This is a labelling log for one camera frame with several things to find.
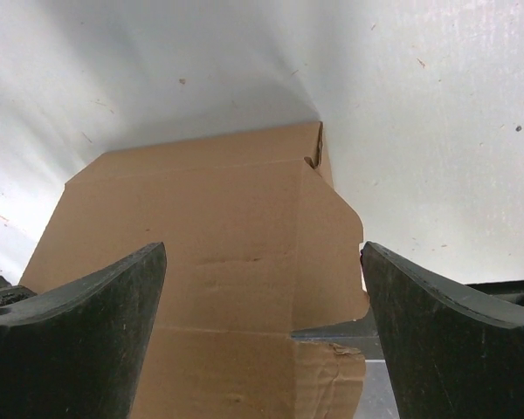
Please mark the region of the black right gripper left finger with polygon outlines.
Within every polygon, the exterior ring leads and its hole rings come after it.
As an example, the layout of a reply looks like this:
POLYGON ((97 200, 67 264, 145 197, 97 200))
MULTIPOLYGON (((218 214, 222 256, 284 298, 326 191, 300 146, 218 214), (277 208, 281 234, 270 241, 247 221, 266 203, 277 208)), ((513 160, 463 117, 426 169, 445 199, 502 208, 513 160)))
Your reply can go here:
POLYGON ((127 418, 166 273, 163 243, 0 306, 0 418, 127 418))

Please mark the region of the brown cardboard box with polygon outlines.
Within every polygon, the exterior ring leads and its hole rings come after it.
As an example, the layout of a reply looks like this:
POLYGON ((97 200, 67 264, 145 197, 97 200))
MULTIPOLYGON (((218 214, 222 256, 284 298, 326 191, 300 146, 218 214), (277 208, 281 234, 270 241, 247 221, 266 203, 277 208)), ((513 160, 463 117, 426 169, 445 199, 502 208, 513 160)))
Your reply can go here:
POLYGON ((367 313, 362 240, 315 121, 101 155, 65 185, 21 282, 46 292, 162 242, 133 417, 350 418, 362 354, 292 333, 367 313))

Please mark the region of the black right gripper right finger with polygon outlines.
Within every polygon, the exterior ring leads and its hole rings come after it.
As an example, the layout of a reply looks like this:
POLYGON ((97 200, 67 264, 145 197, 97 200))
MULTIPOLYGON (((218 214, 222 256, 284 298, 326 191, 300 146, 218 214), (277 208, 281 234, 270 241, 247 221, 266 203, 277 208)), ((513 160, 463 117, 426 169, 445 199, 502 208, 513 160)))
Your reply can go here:
POLYGON ((524 418, 524 280, 463 285, 373 242, 361 263, 402 418, 524 418))

